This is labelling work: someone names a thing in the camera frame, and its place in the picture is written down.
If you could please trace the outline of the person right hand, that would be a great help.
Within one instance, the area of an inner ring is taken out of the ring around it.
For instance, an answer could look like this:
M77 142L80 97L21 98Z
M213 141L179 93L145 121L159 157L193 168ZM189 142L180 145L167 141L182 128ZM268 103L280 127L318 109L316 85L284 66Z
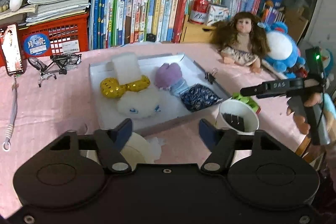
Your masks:
M288 100L288 112L299 131L304 135L321 135L326 132L325 118L321 105L321 94L293 96Z

